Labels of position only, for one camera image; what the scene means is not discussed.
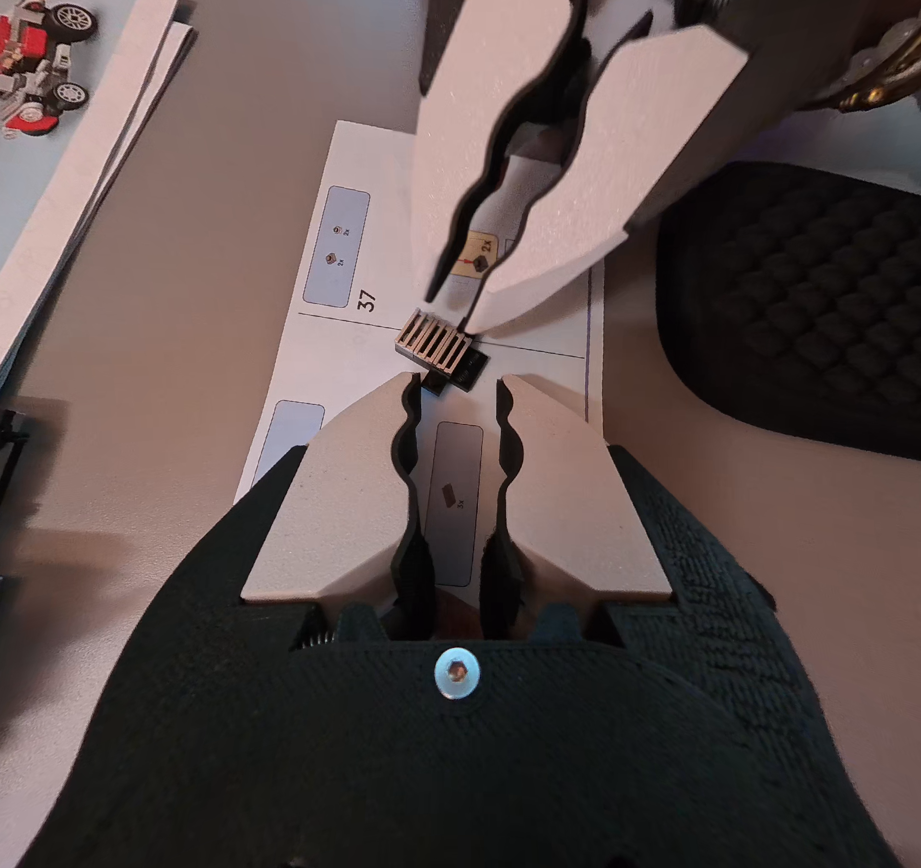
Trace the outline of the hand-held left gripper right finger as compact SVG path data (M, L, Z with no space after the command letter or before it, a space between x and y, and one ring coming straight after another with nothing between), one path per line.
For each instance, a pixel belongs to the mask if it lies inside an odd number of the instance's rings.
M505 477L481 564L483 632L529 632L554 604L585 626L605 602L670 601L604 437L519 375L497 382L496 419Z

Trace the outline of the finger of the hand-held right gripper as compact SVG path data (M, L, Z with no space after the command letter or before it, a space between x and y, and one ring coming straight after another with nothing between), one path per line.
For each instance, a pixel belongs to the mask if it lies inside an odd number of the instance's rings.
M572 0L464 0L413 144L413 289L425 303L453 270L514 134L580 30Z
M627 238L651 194L749 54L705 24L622 42L590 92L573 155L526 208L516 243L484 280L466 329L533 310Z

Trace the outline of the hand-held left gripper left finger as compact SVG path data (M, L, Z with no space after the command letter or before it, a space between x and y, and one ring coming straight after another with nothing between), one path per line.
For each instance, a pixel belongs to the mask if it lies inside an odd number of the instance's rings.
M396 632L432 632L434 564L411 473L421 378L402 372L307 445L241 591L250 604L307 601L329 623L351 602Z

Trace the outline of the black lego plate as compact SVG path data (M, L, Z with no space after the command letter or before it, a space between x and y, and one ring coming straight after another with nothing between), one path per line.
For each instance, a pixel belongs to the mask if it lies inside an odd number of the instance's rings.
M488 357L477 347L467 347L450 367L430 368L422 379L422 388L436 397L440 397L448 387L455 387L468 393L477 382L487 362Z

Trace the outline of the lego truck model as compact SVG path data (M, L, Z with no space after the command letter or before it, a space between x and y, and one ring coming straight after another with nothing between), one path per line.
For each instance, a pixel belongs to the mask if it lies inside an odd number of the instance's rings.
M24 414L11 409L2 409L0 491L2 506L6 501L18 464L30 437L29 421Z

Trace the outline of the open lego instruction booklet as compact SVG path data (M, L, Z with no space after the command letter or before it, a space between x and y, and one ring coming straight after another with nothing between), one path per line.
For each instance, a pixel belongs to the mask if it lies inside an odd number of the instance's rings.
M420 365L395 338L416 309L457 325L479 286L452 275L432 305L411 284L413 135L336 123L267 396L235 501L352 402ZM481 559L504 480L496 381L519 375L602 433L604 268L477 340L487 363L469 393L422 392L412 472L436 583L478 605Z

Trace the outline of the closed lego instruction booklet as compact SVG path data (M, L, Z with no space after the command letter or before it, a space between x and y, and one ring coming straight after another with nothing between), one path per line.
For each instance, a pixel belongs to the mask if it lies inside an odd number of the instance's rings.
M2 384L188 48L179 3L2 0Z

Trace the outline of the person's left hand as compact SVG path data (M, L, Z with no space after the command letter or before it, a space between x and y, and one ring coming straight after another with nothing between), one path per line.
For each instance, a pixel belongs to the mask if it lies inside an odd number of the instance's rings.
M432 638L437 641L478 641L483 638L480 610L449 591L436 589L436 620Z

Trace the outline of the black quilted case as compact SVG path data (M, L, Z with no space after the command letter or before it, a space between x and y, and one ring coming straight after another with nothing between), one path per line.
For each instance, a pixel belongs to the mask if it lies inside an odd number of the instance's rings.
M794 164L726 165L662 215L662 349L713 409L920 459L920 197Z

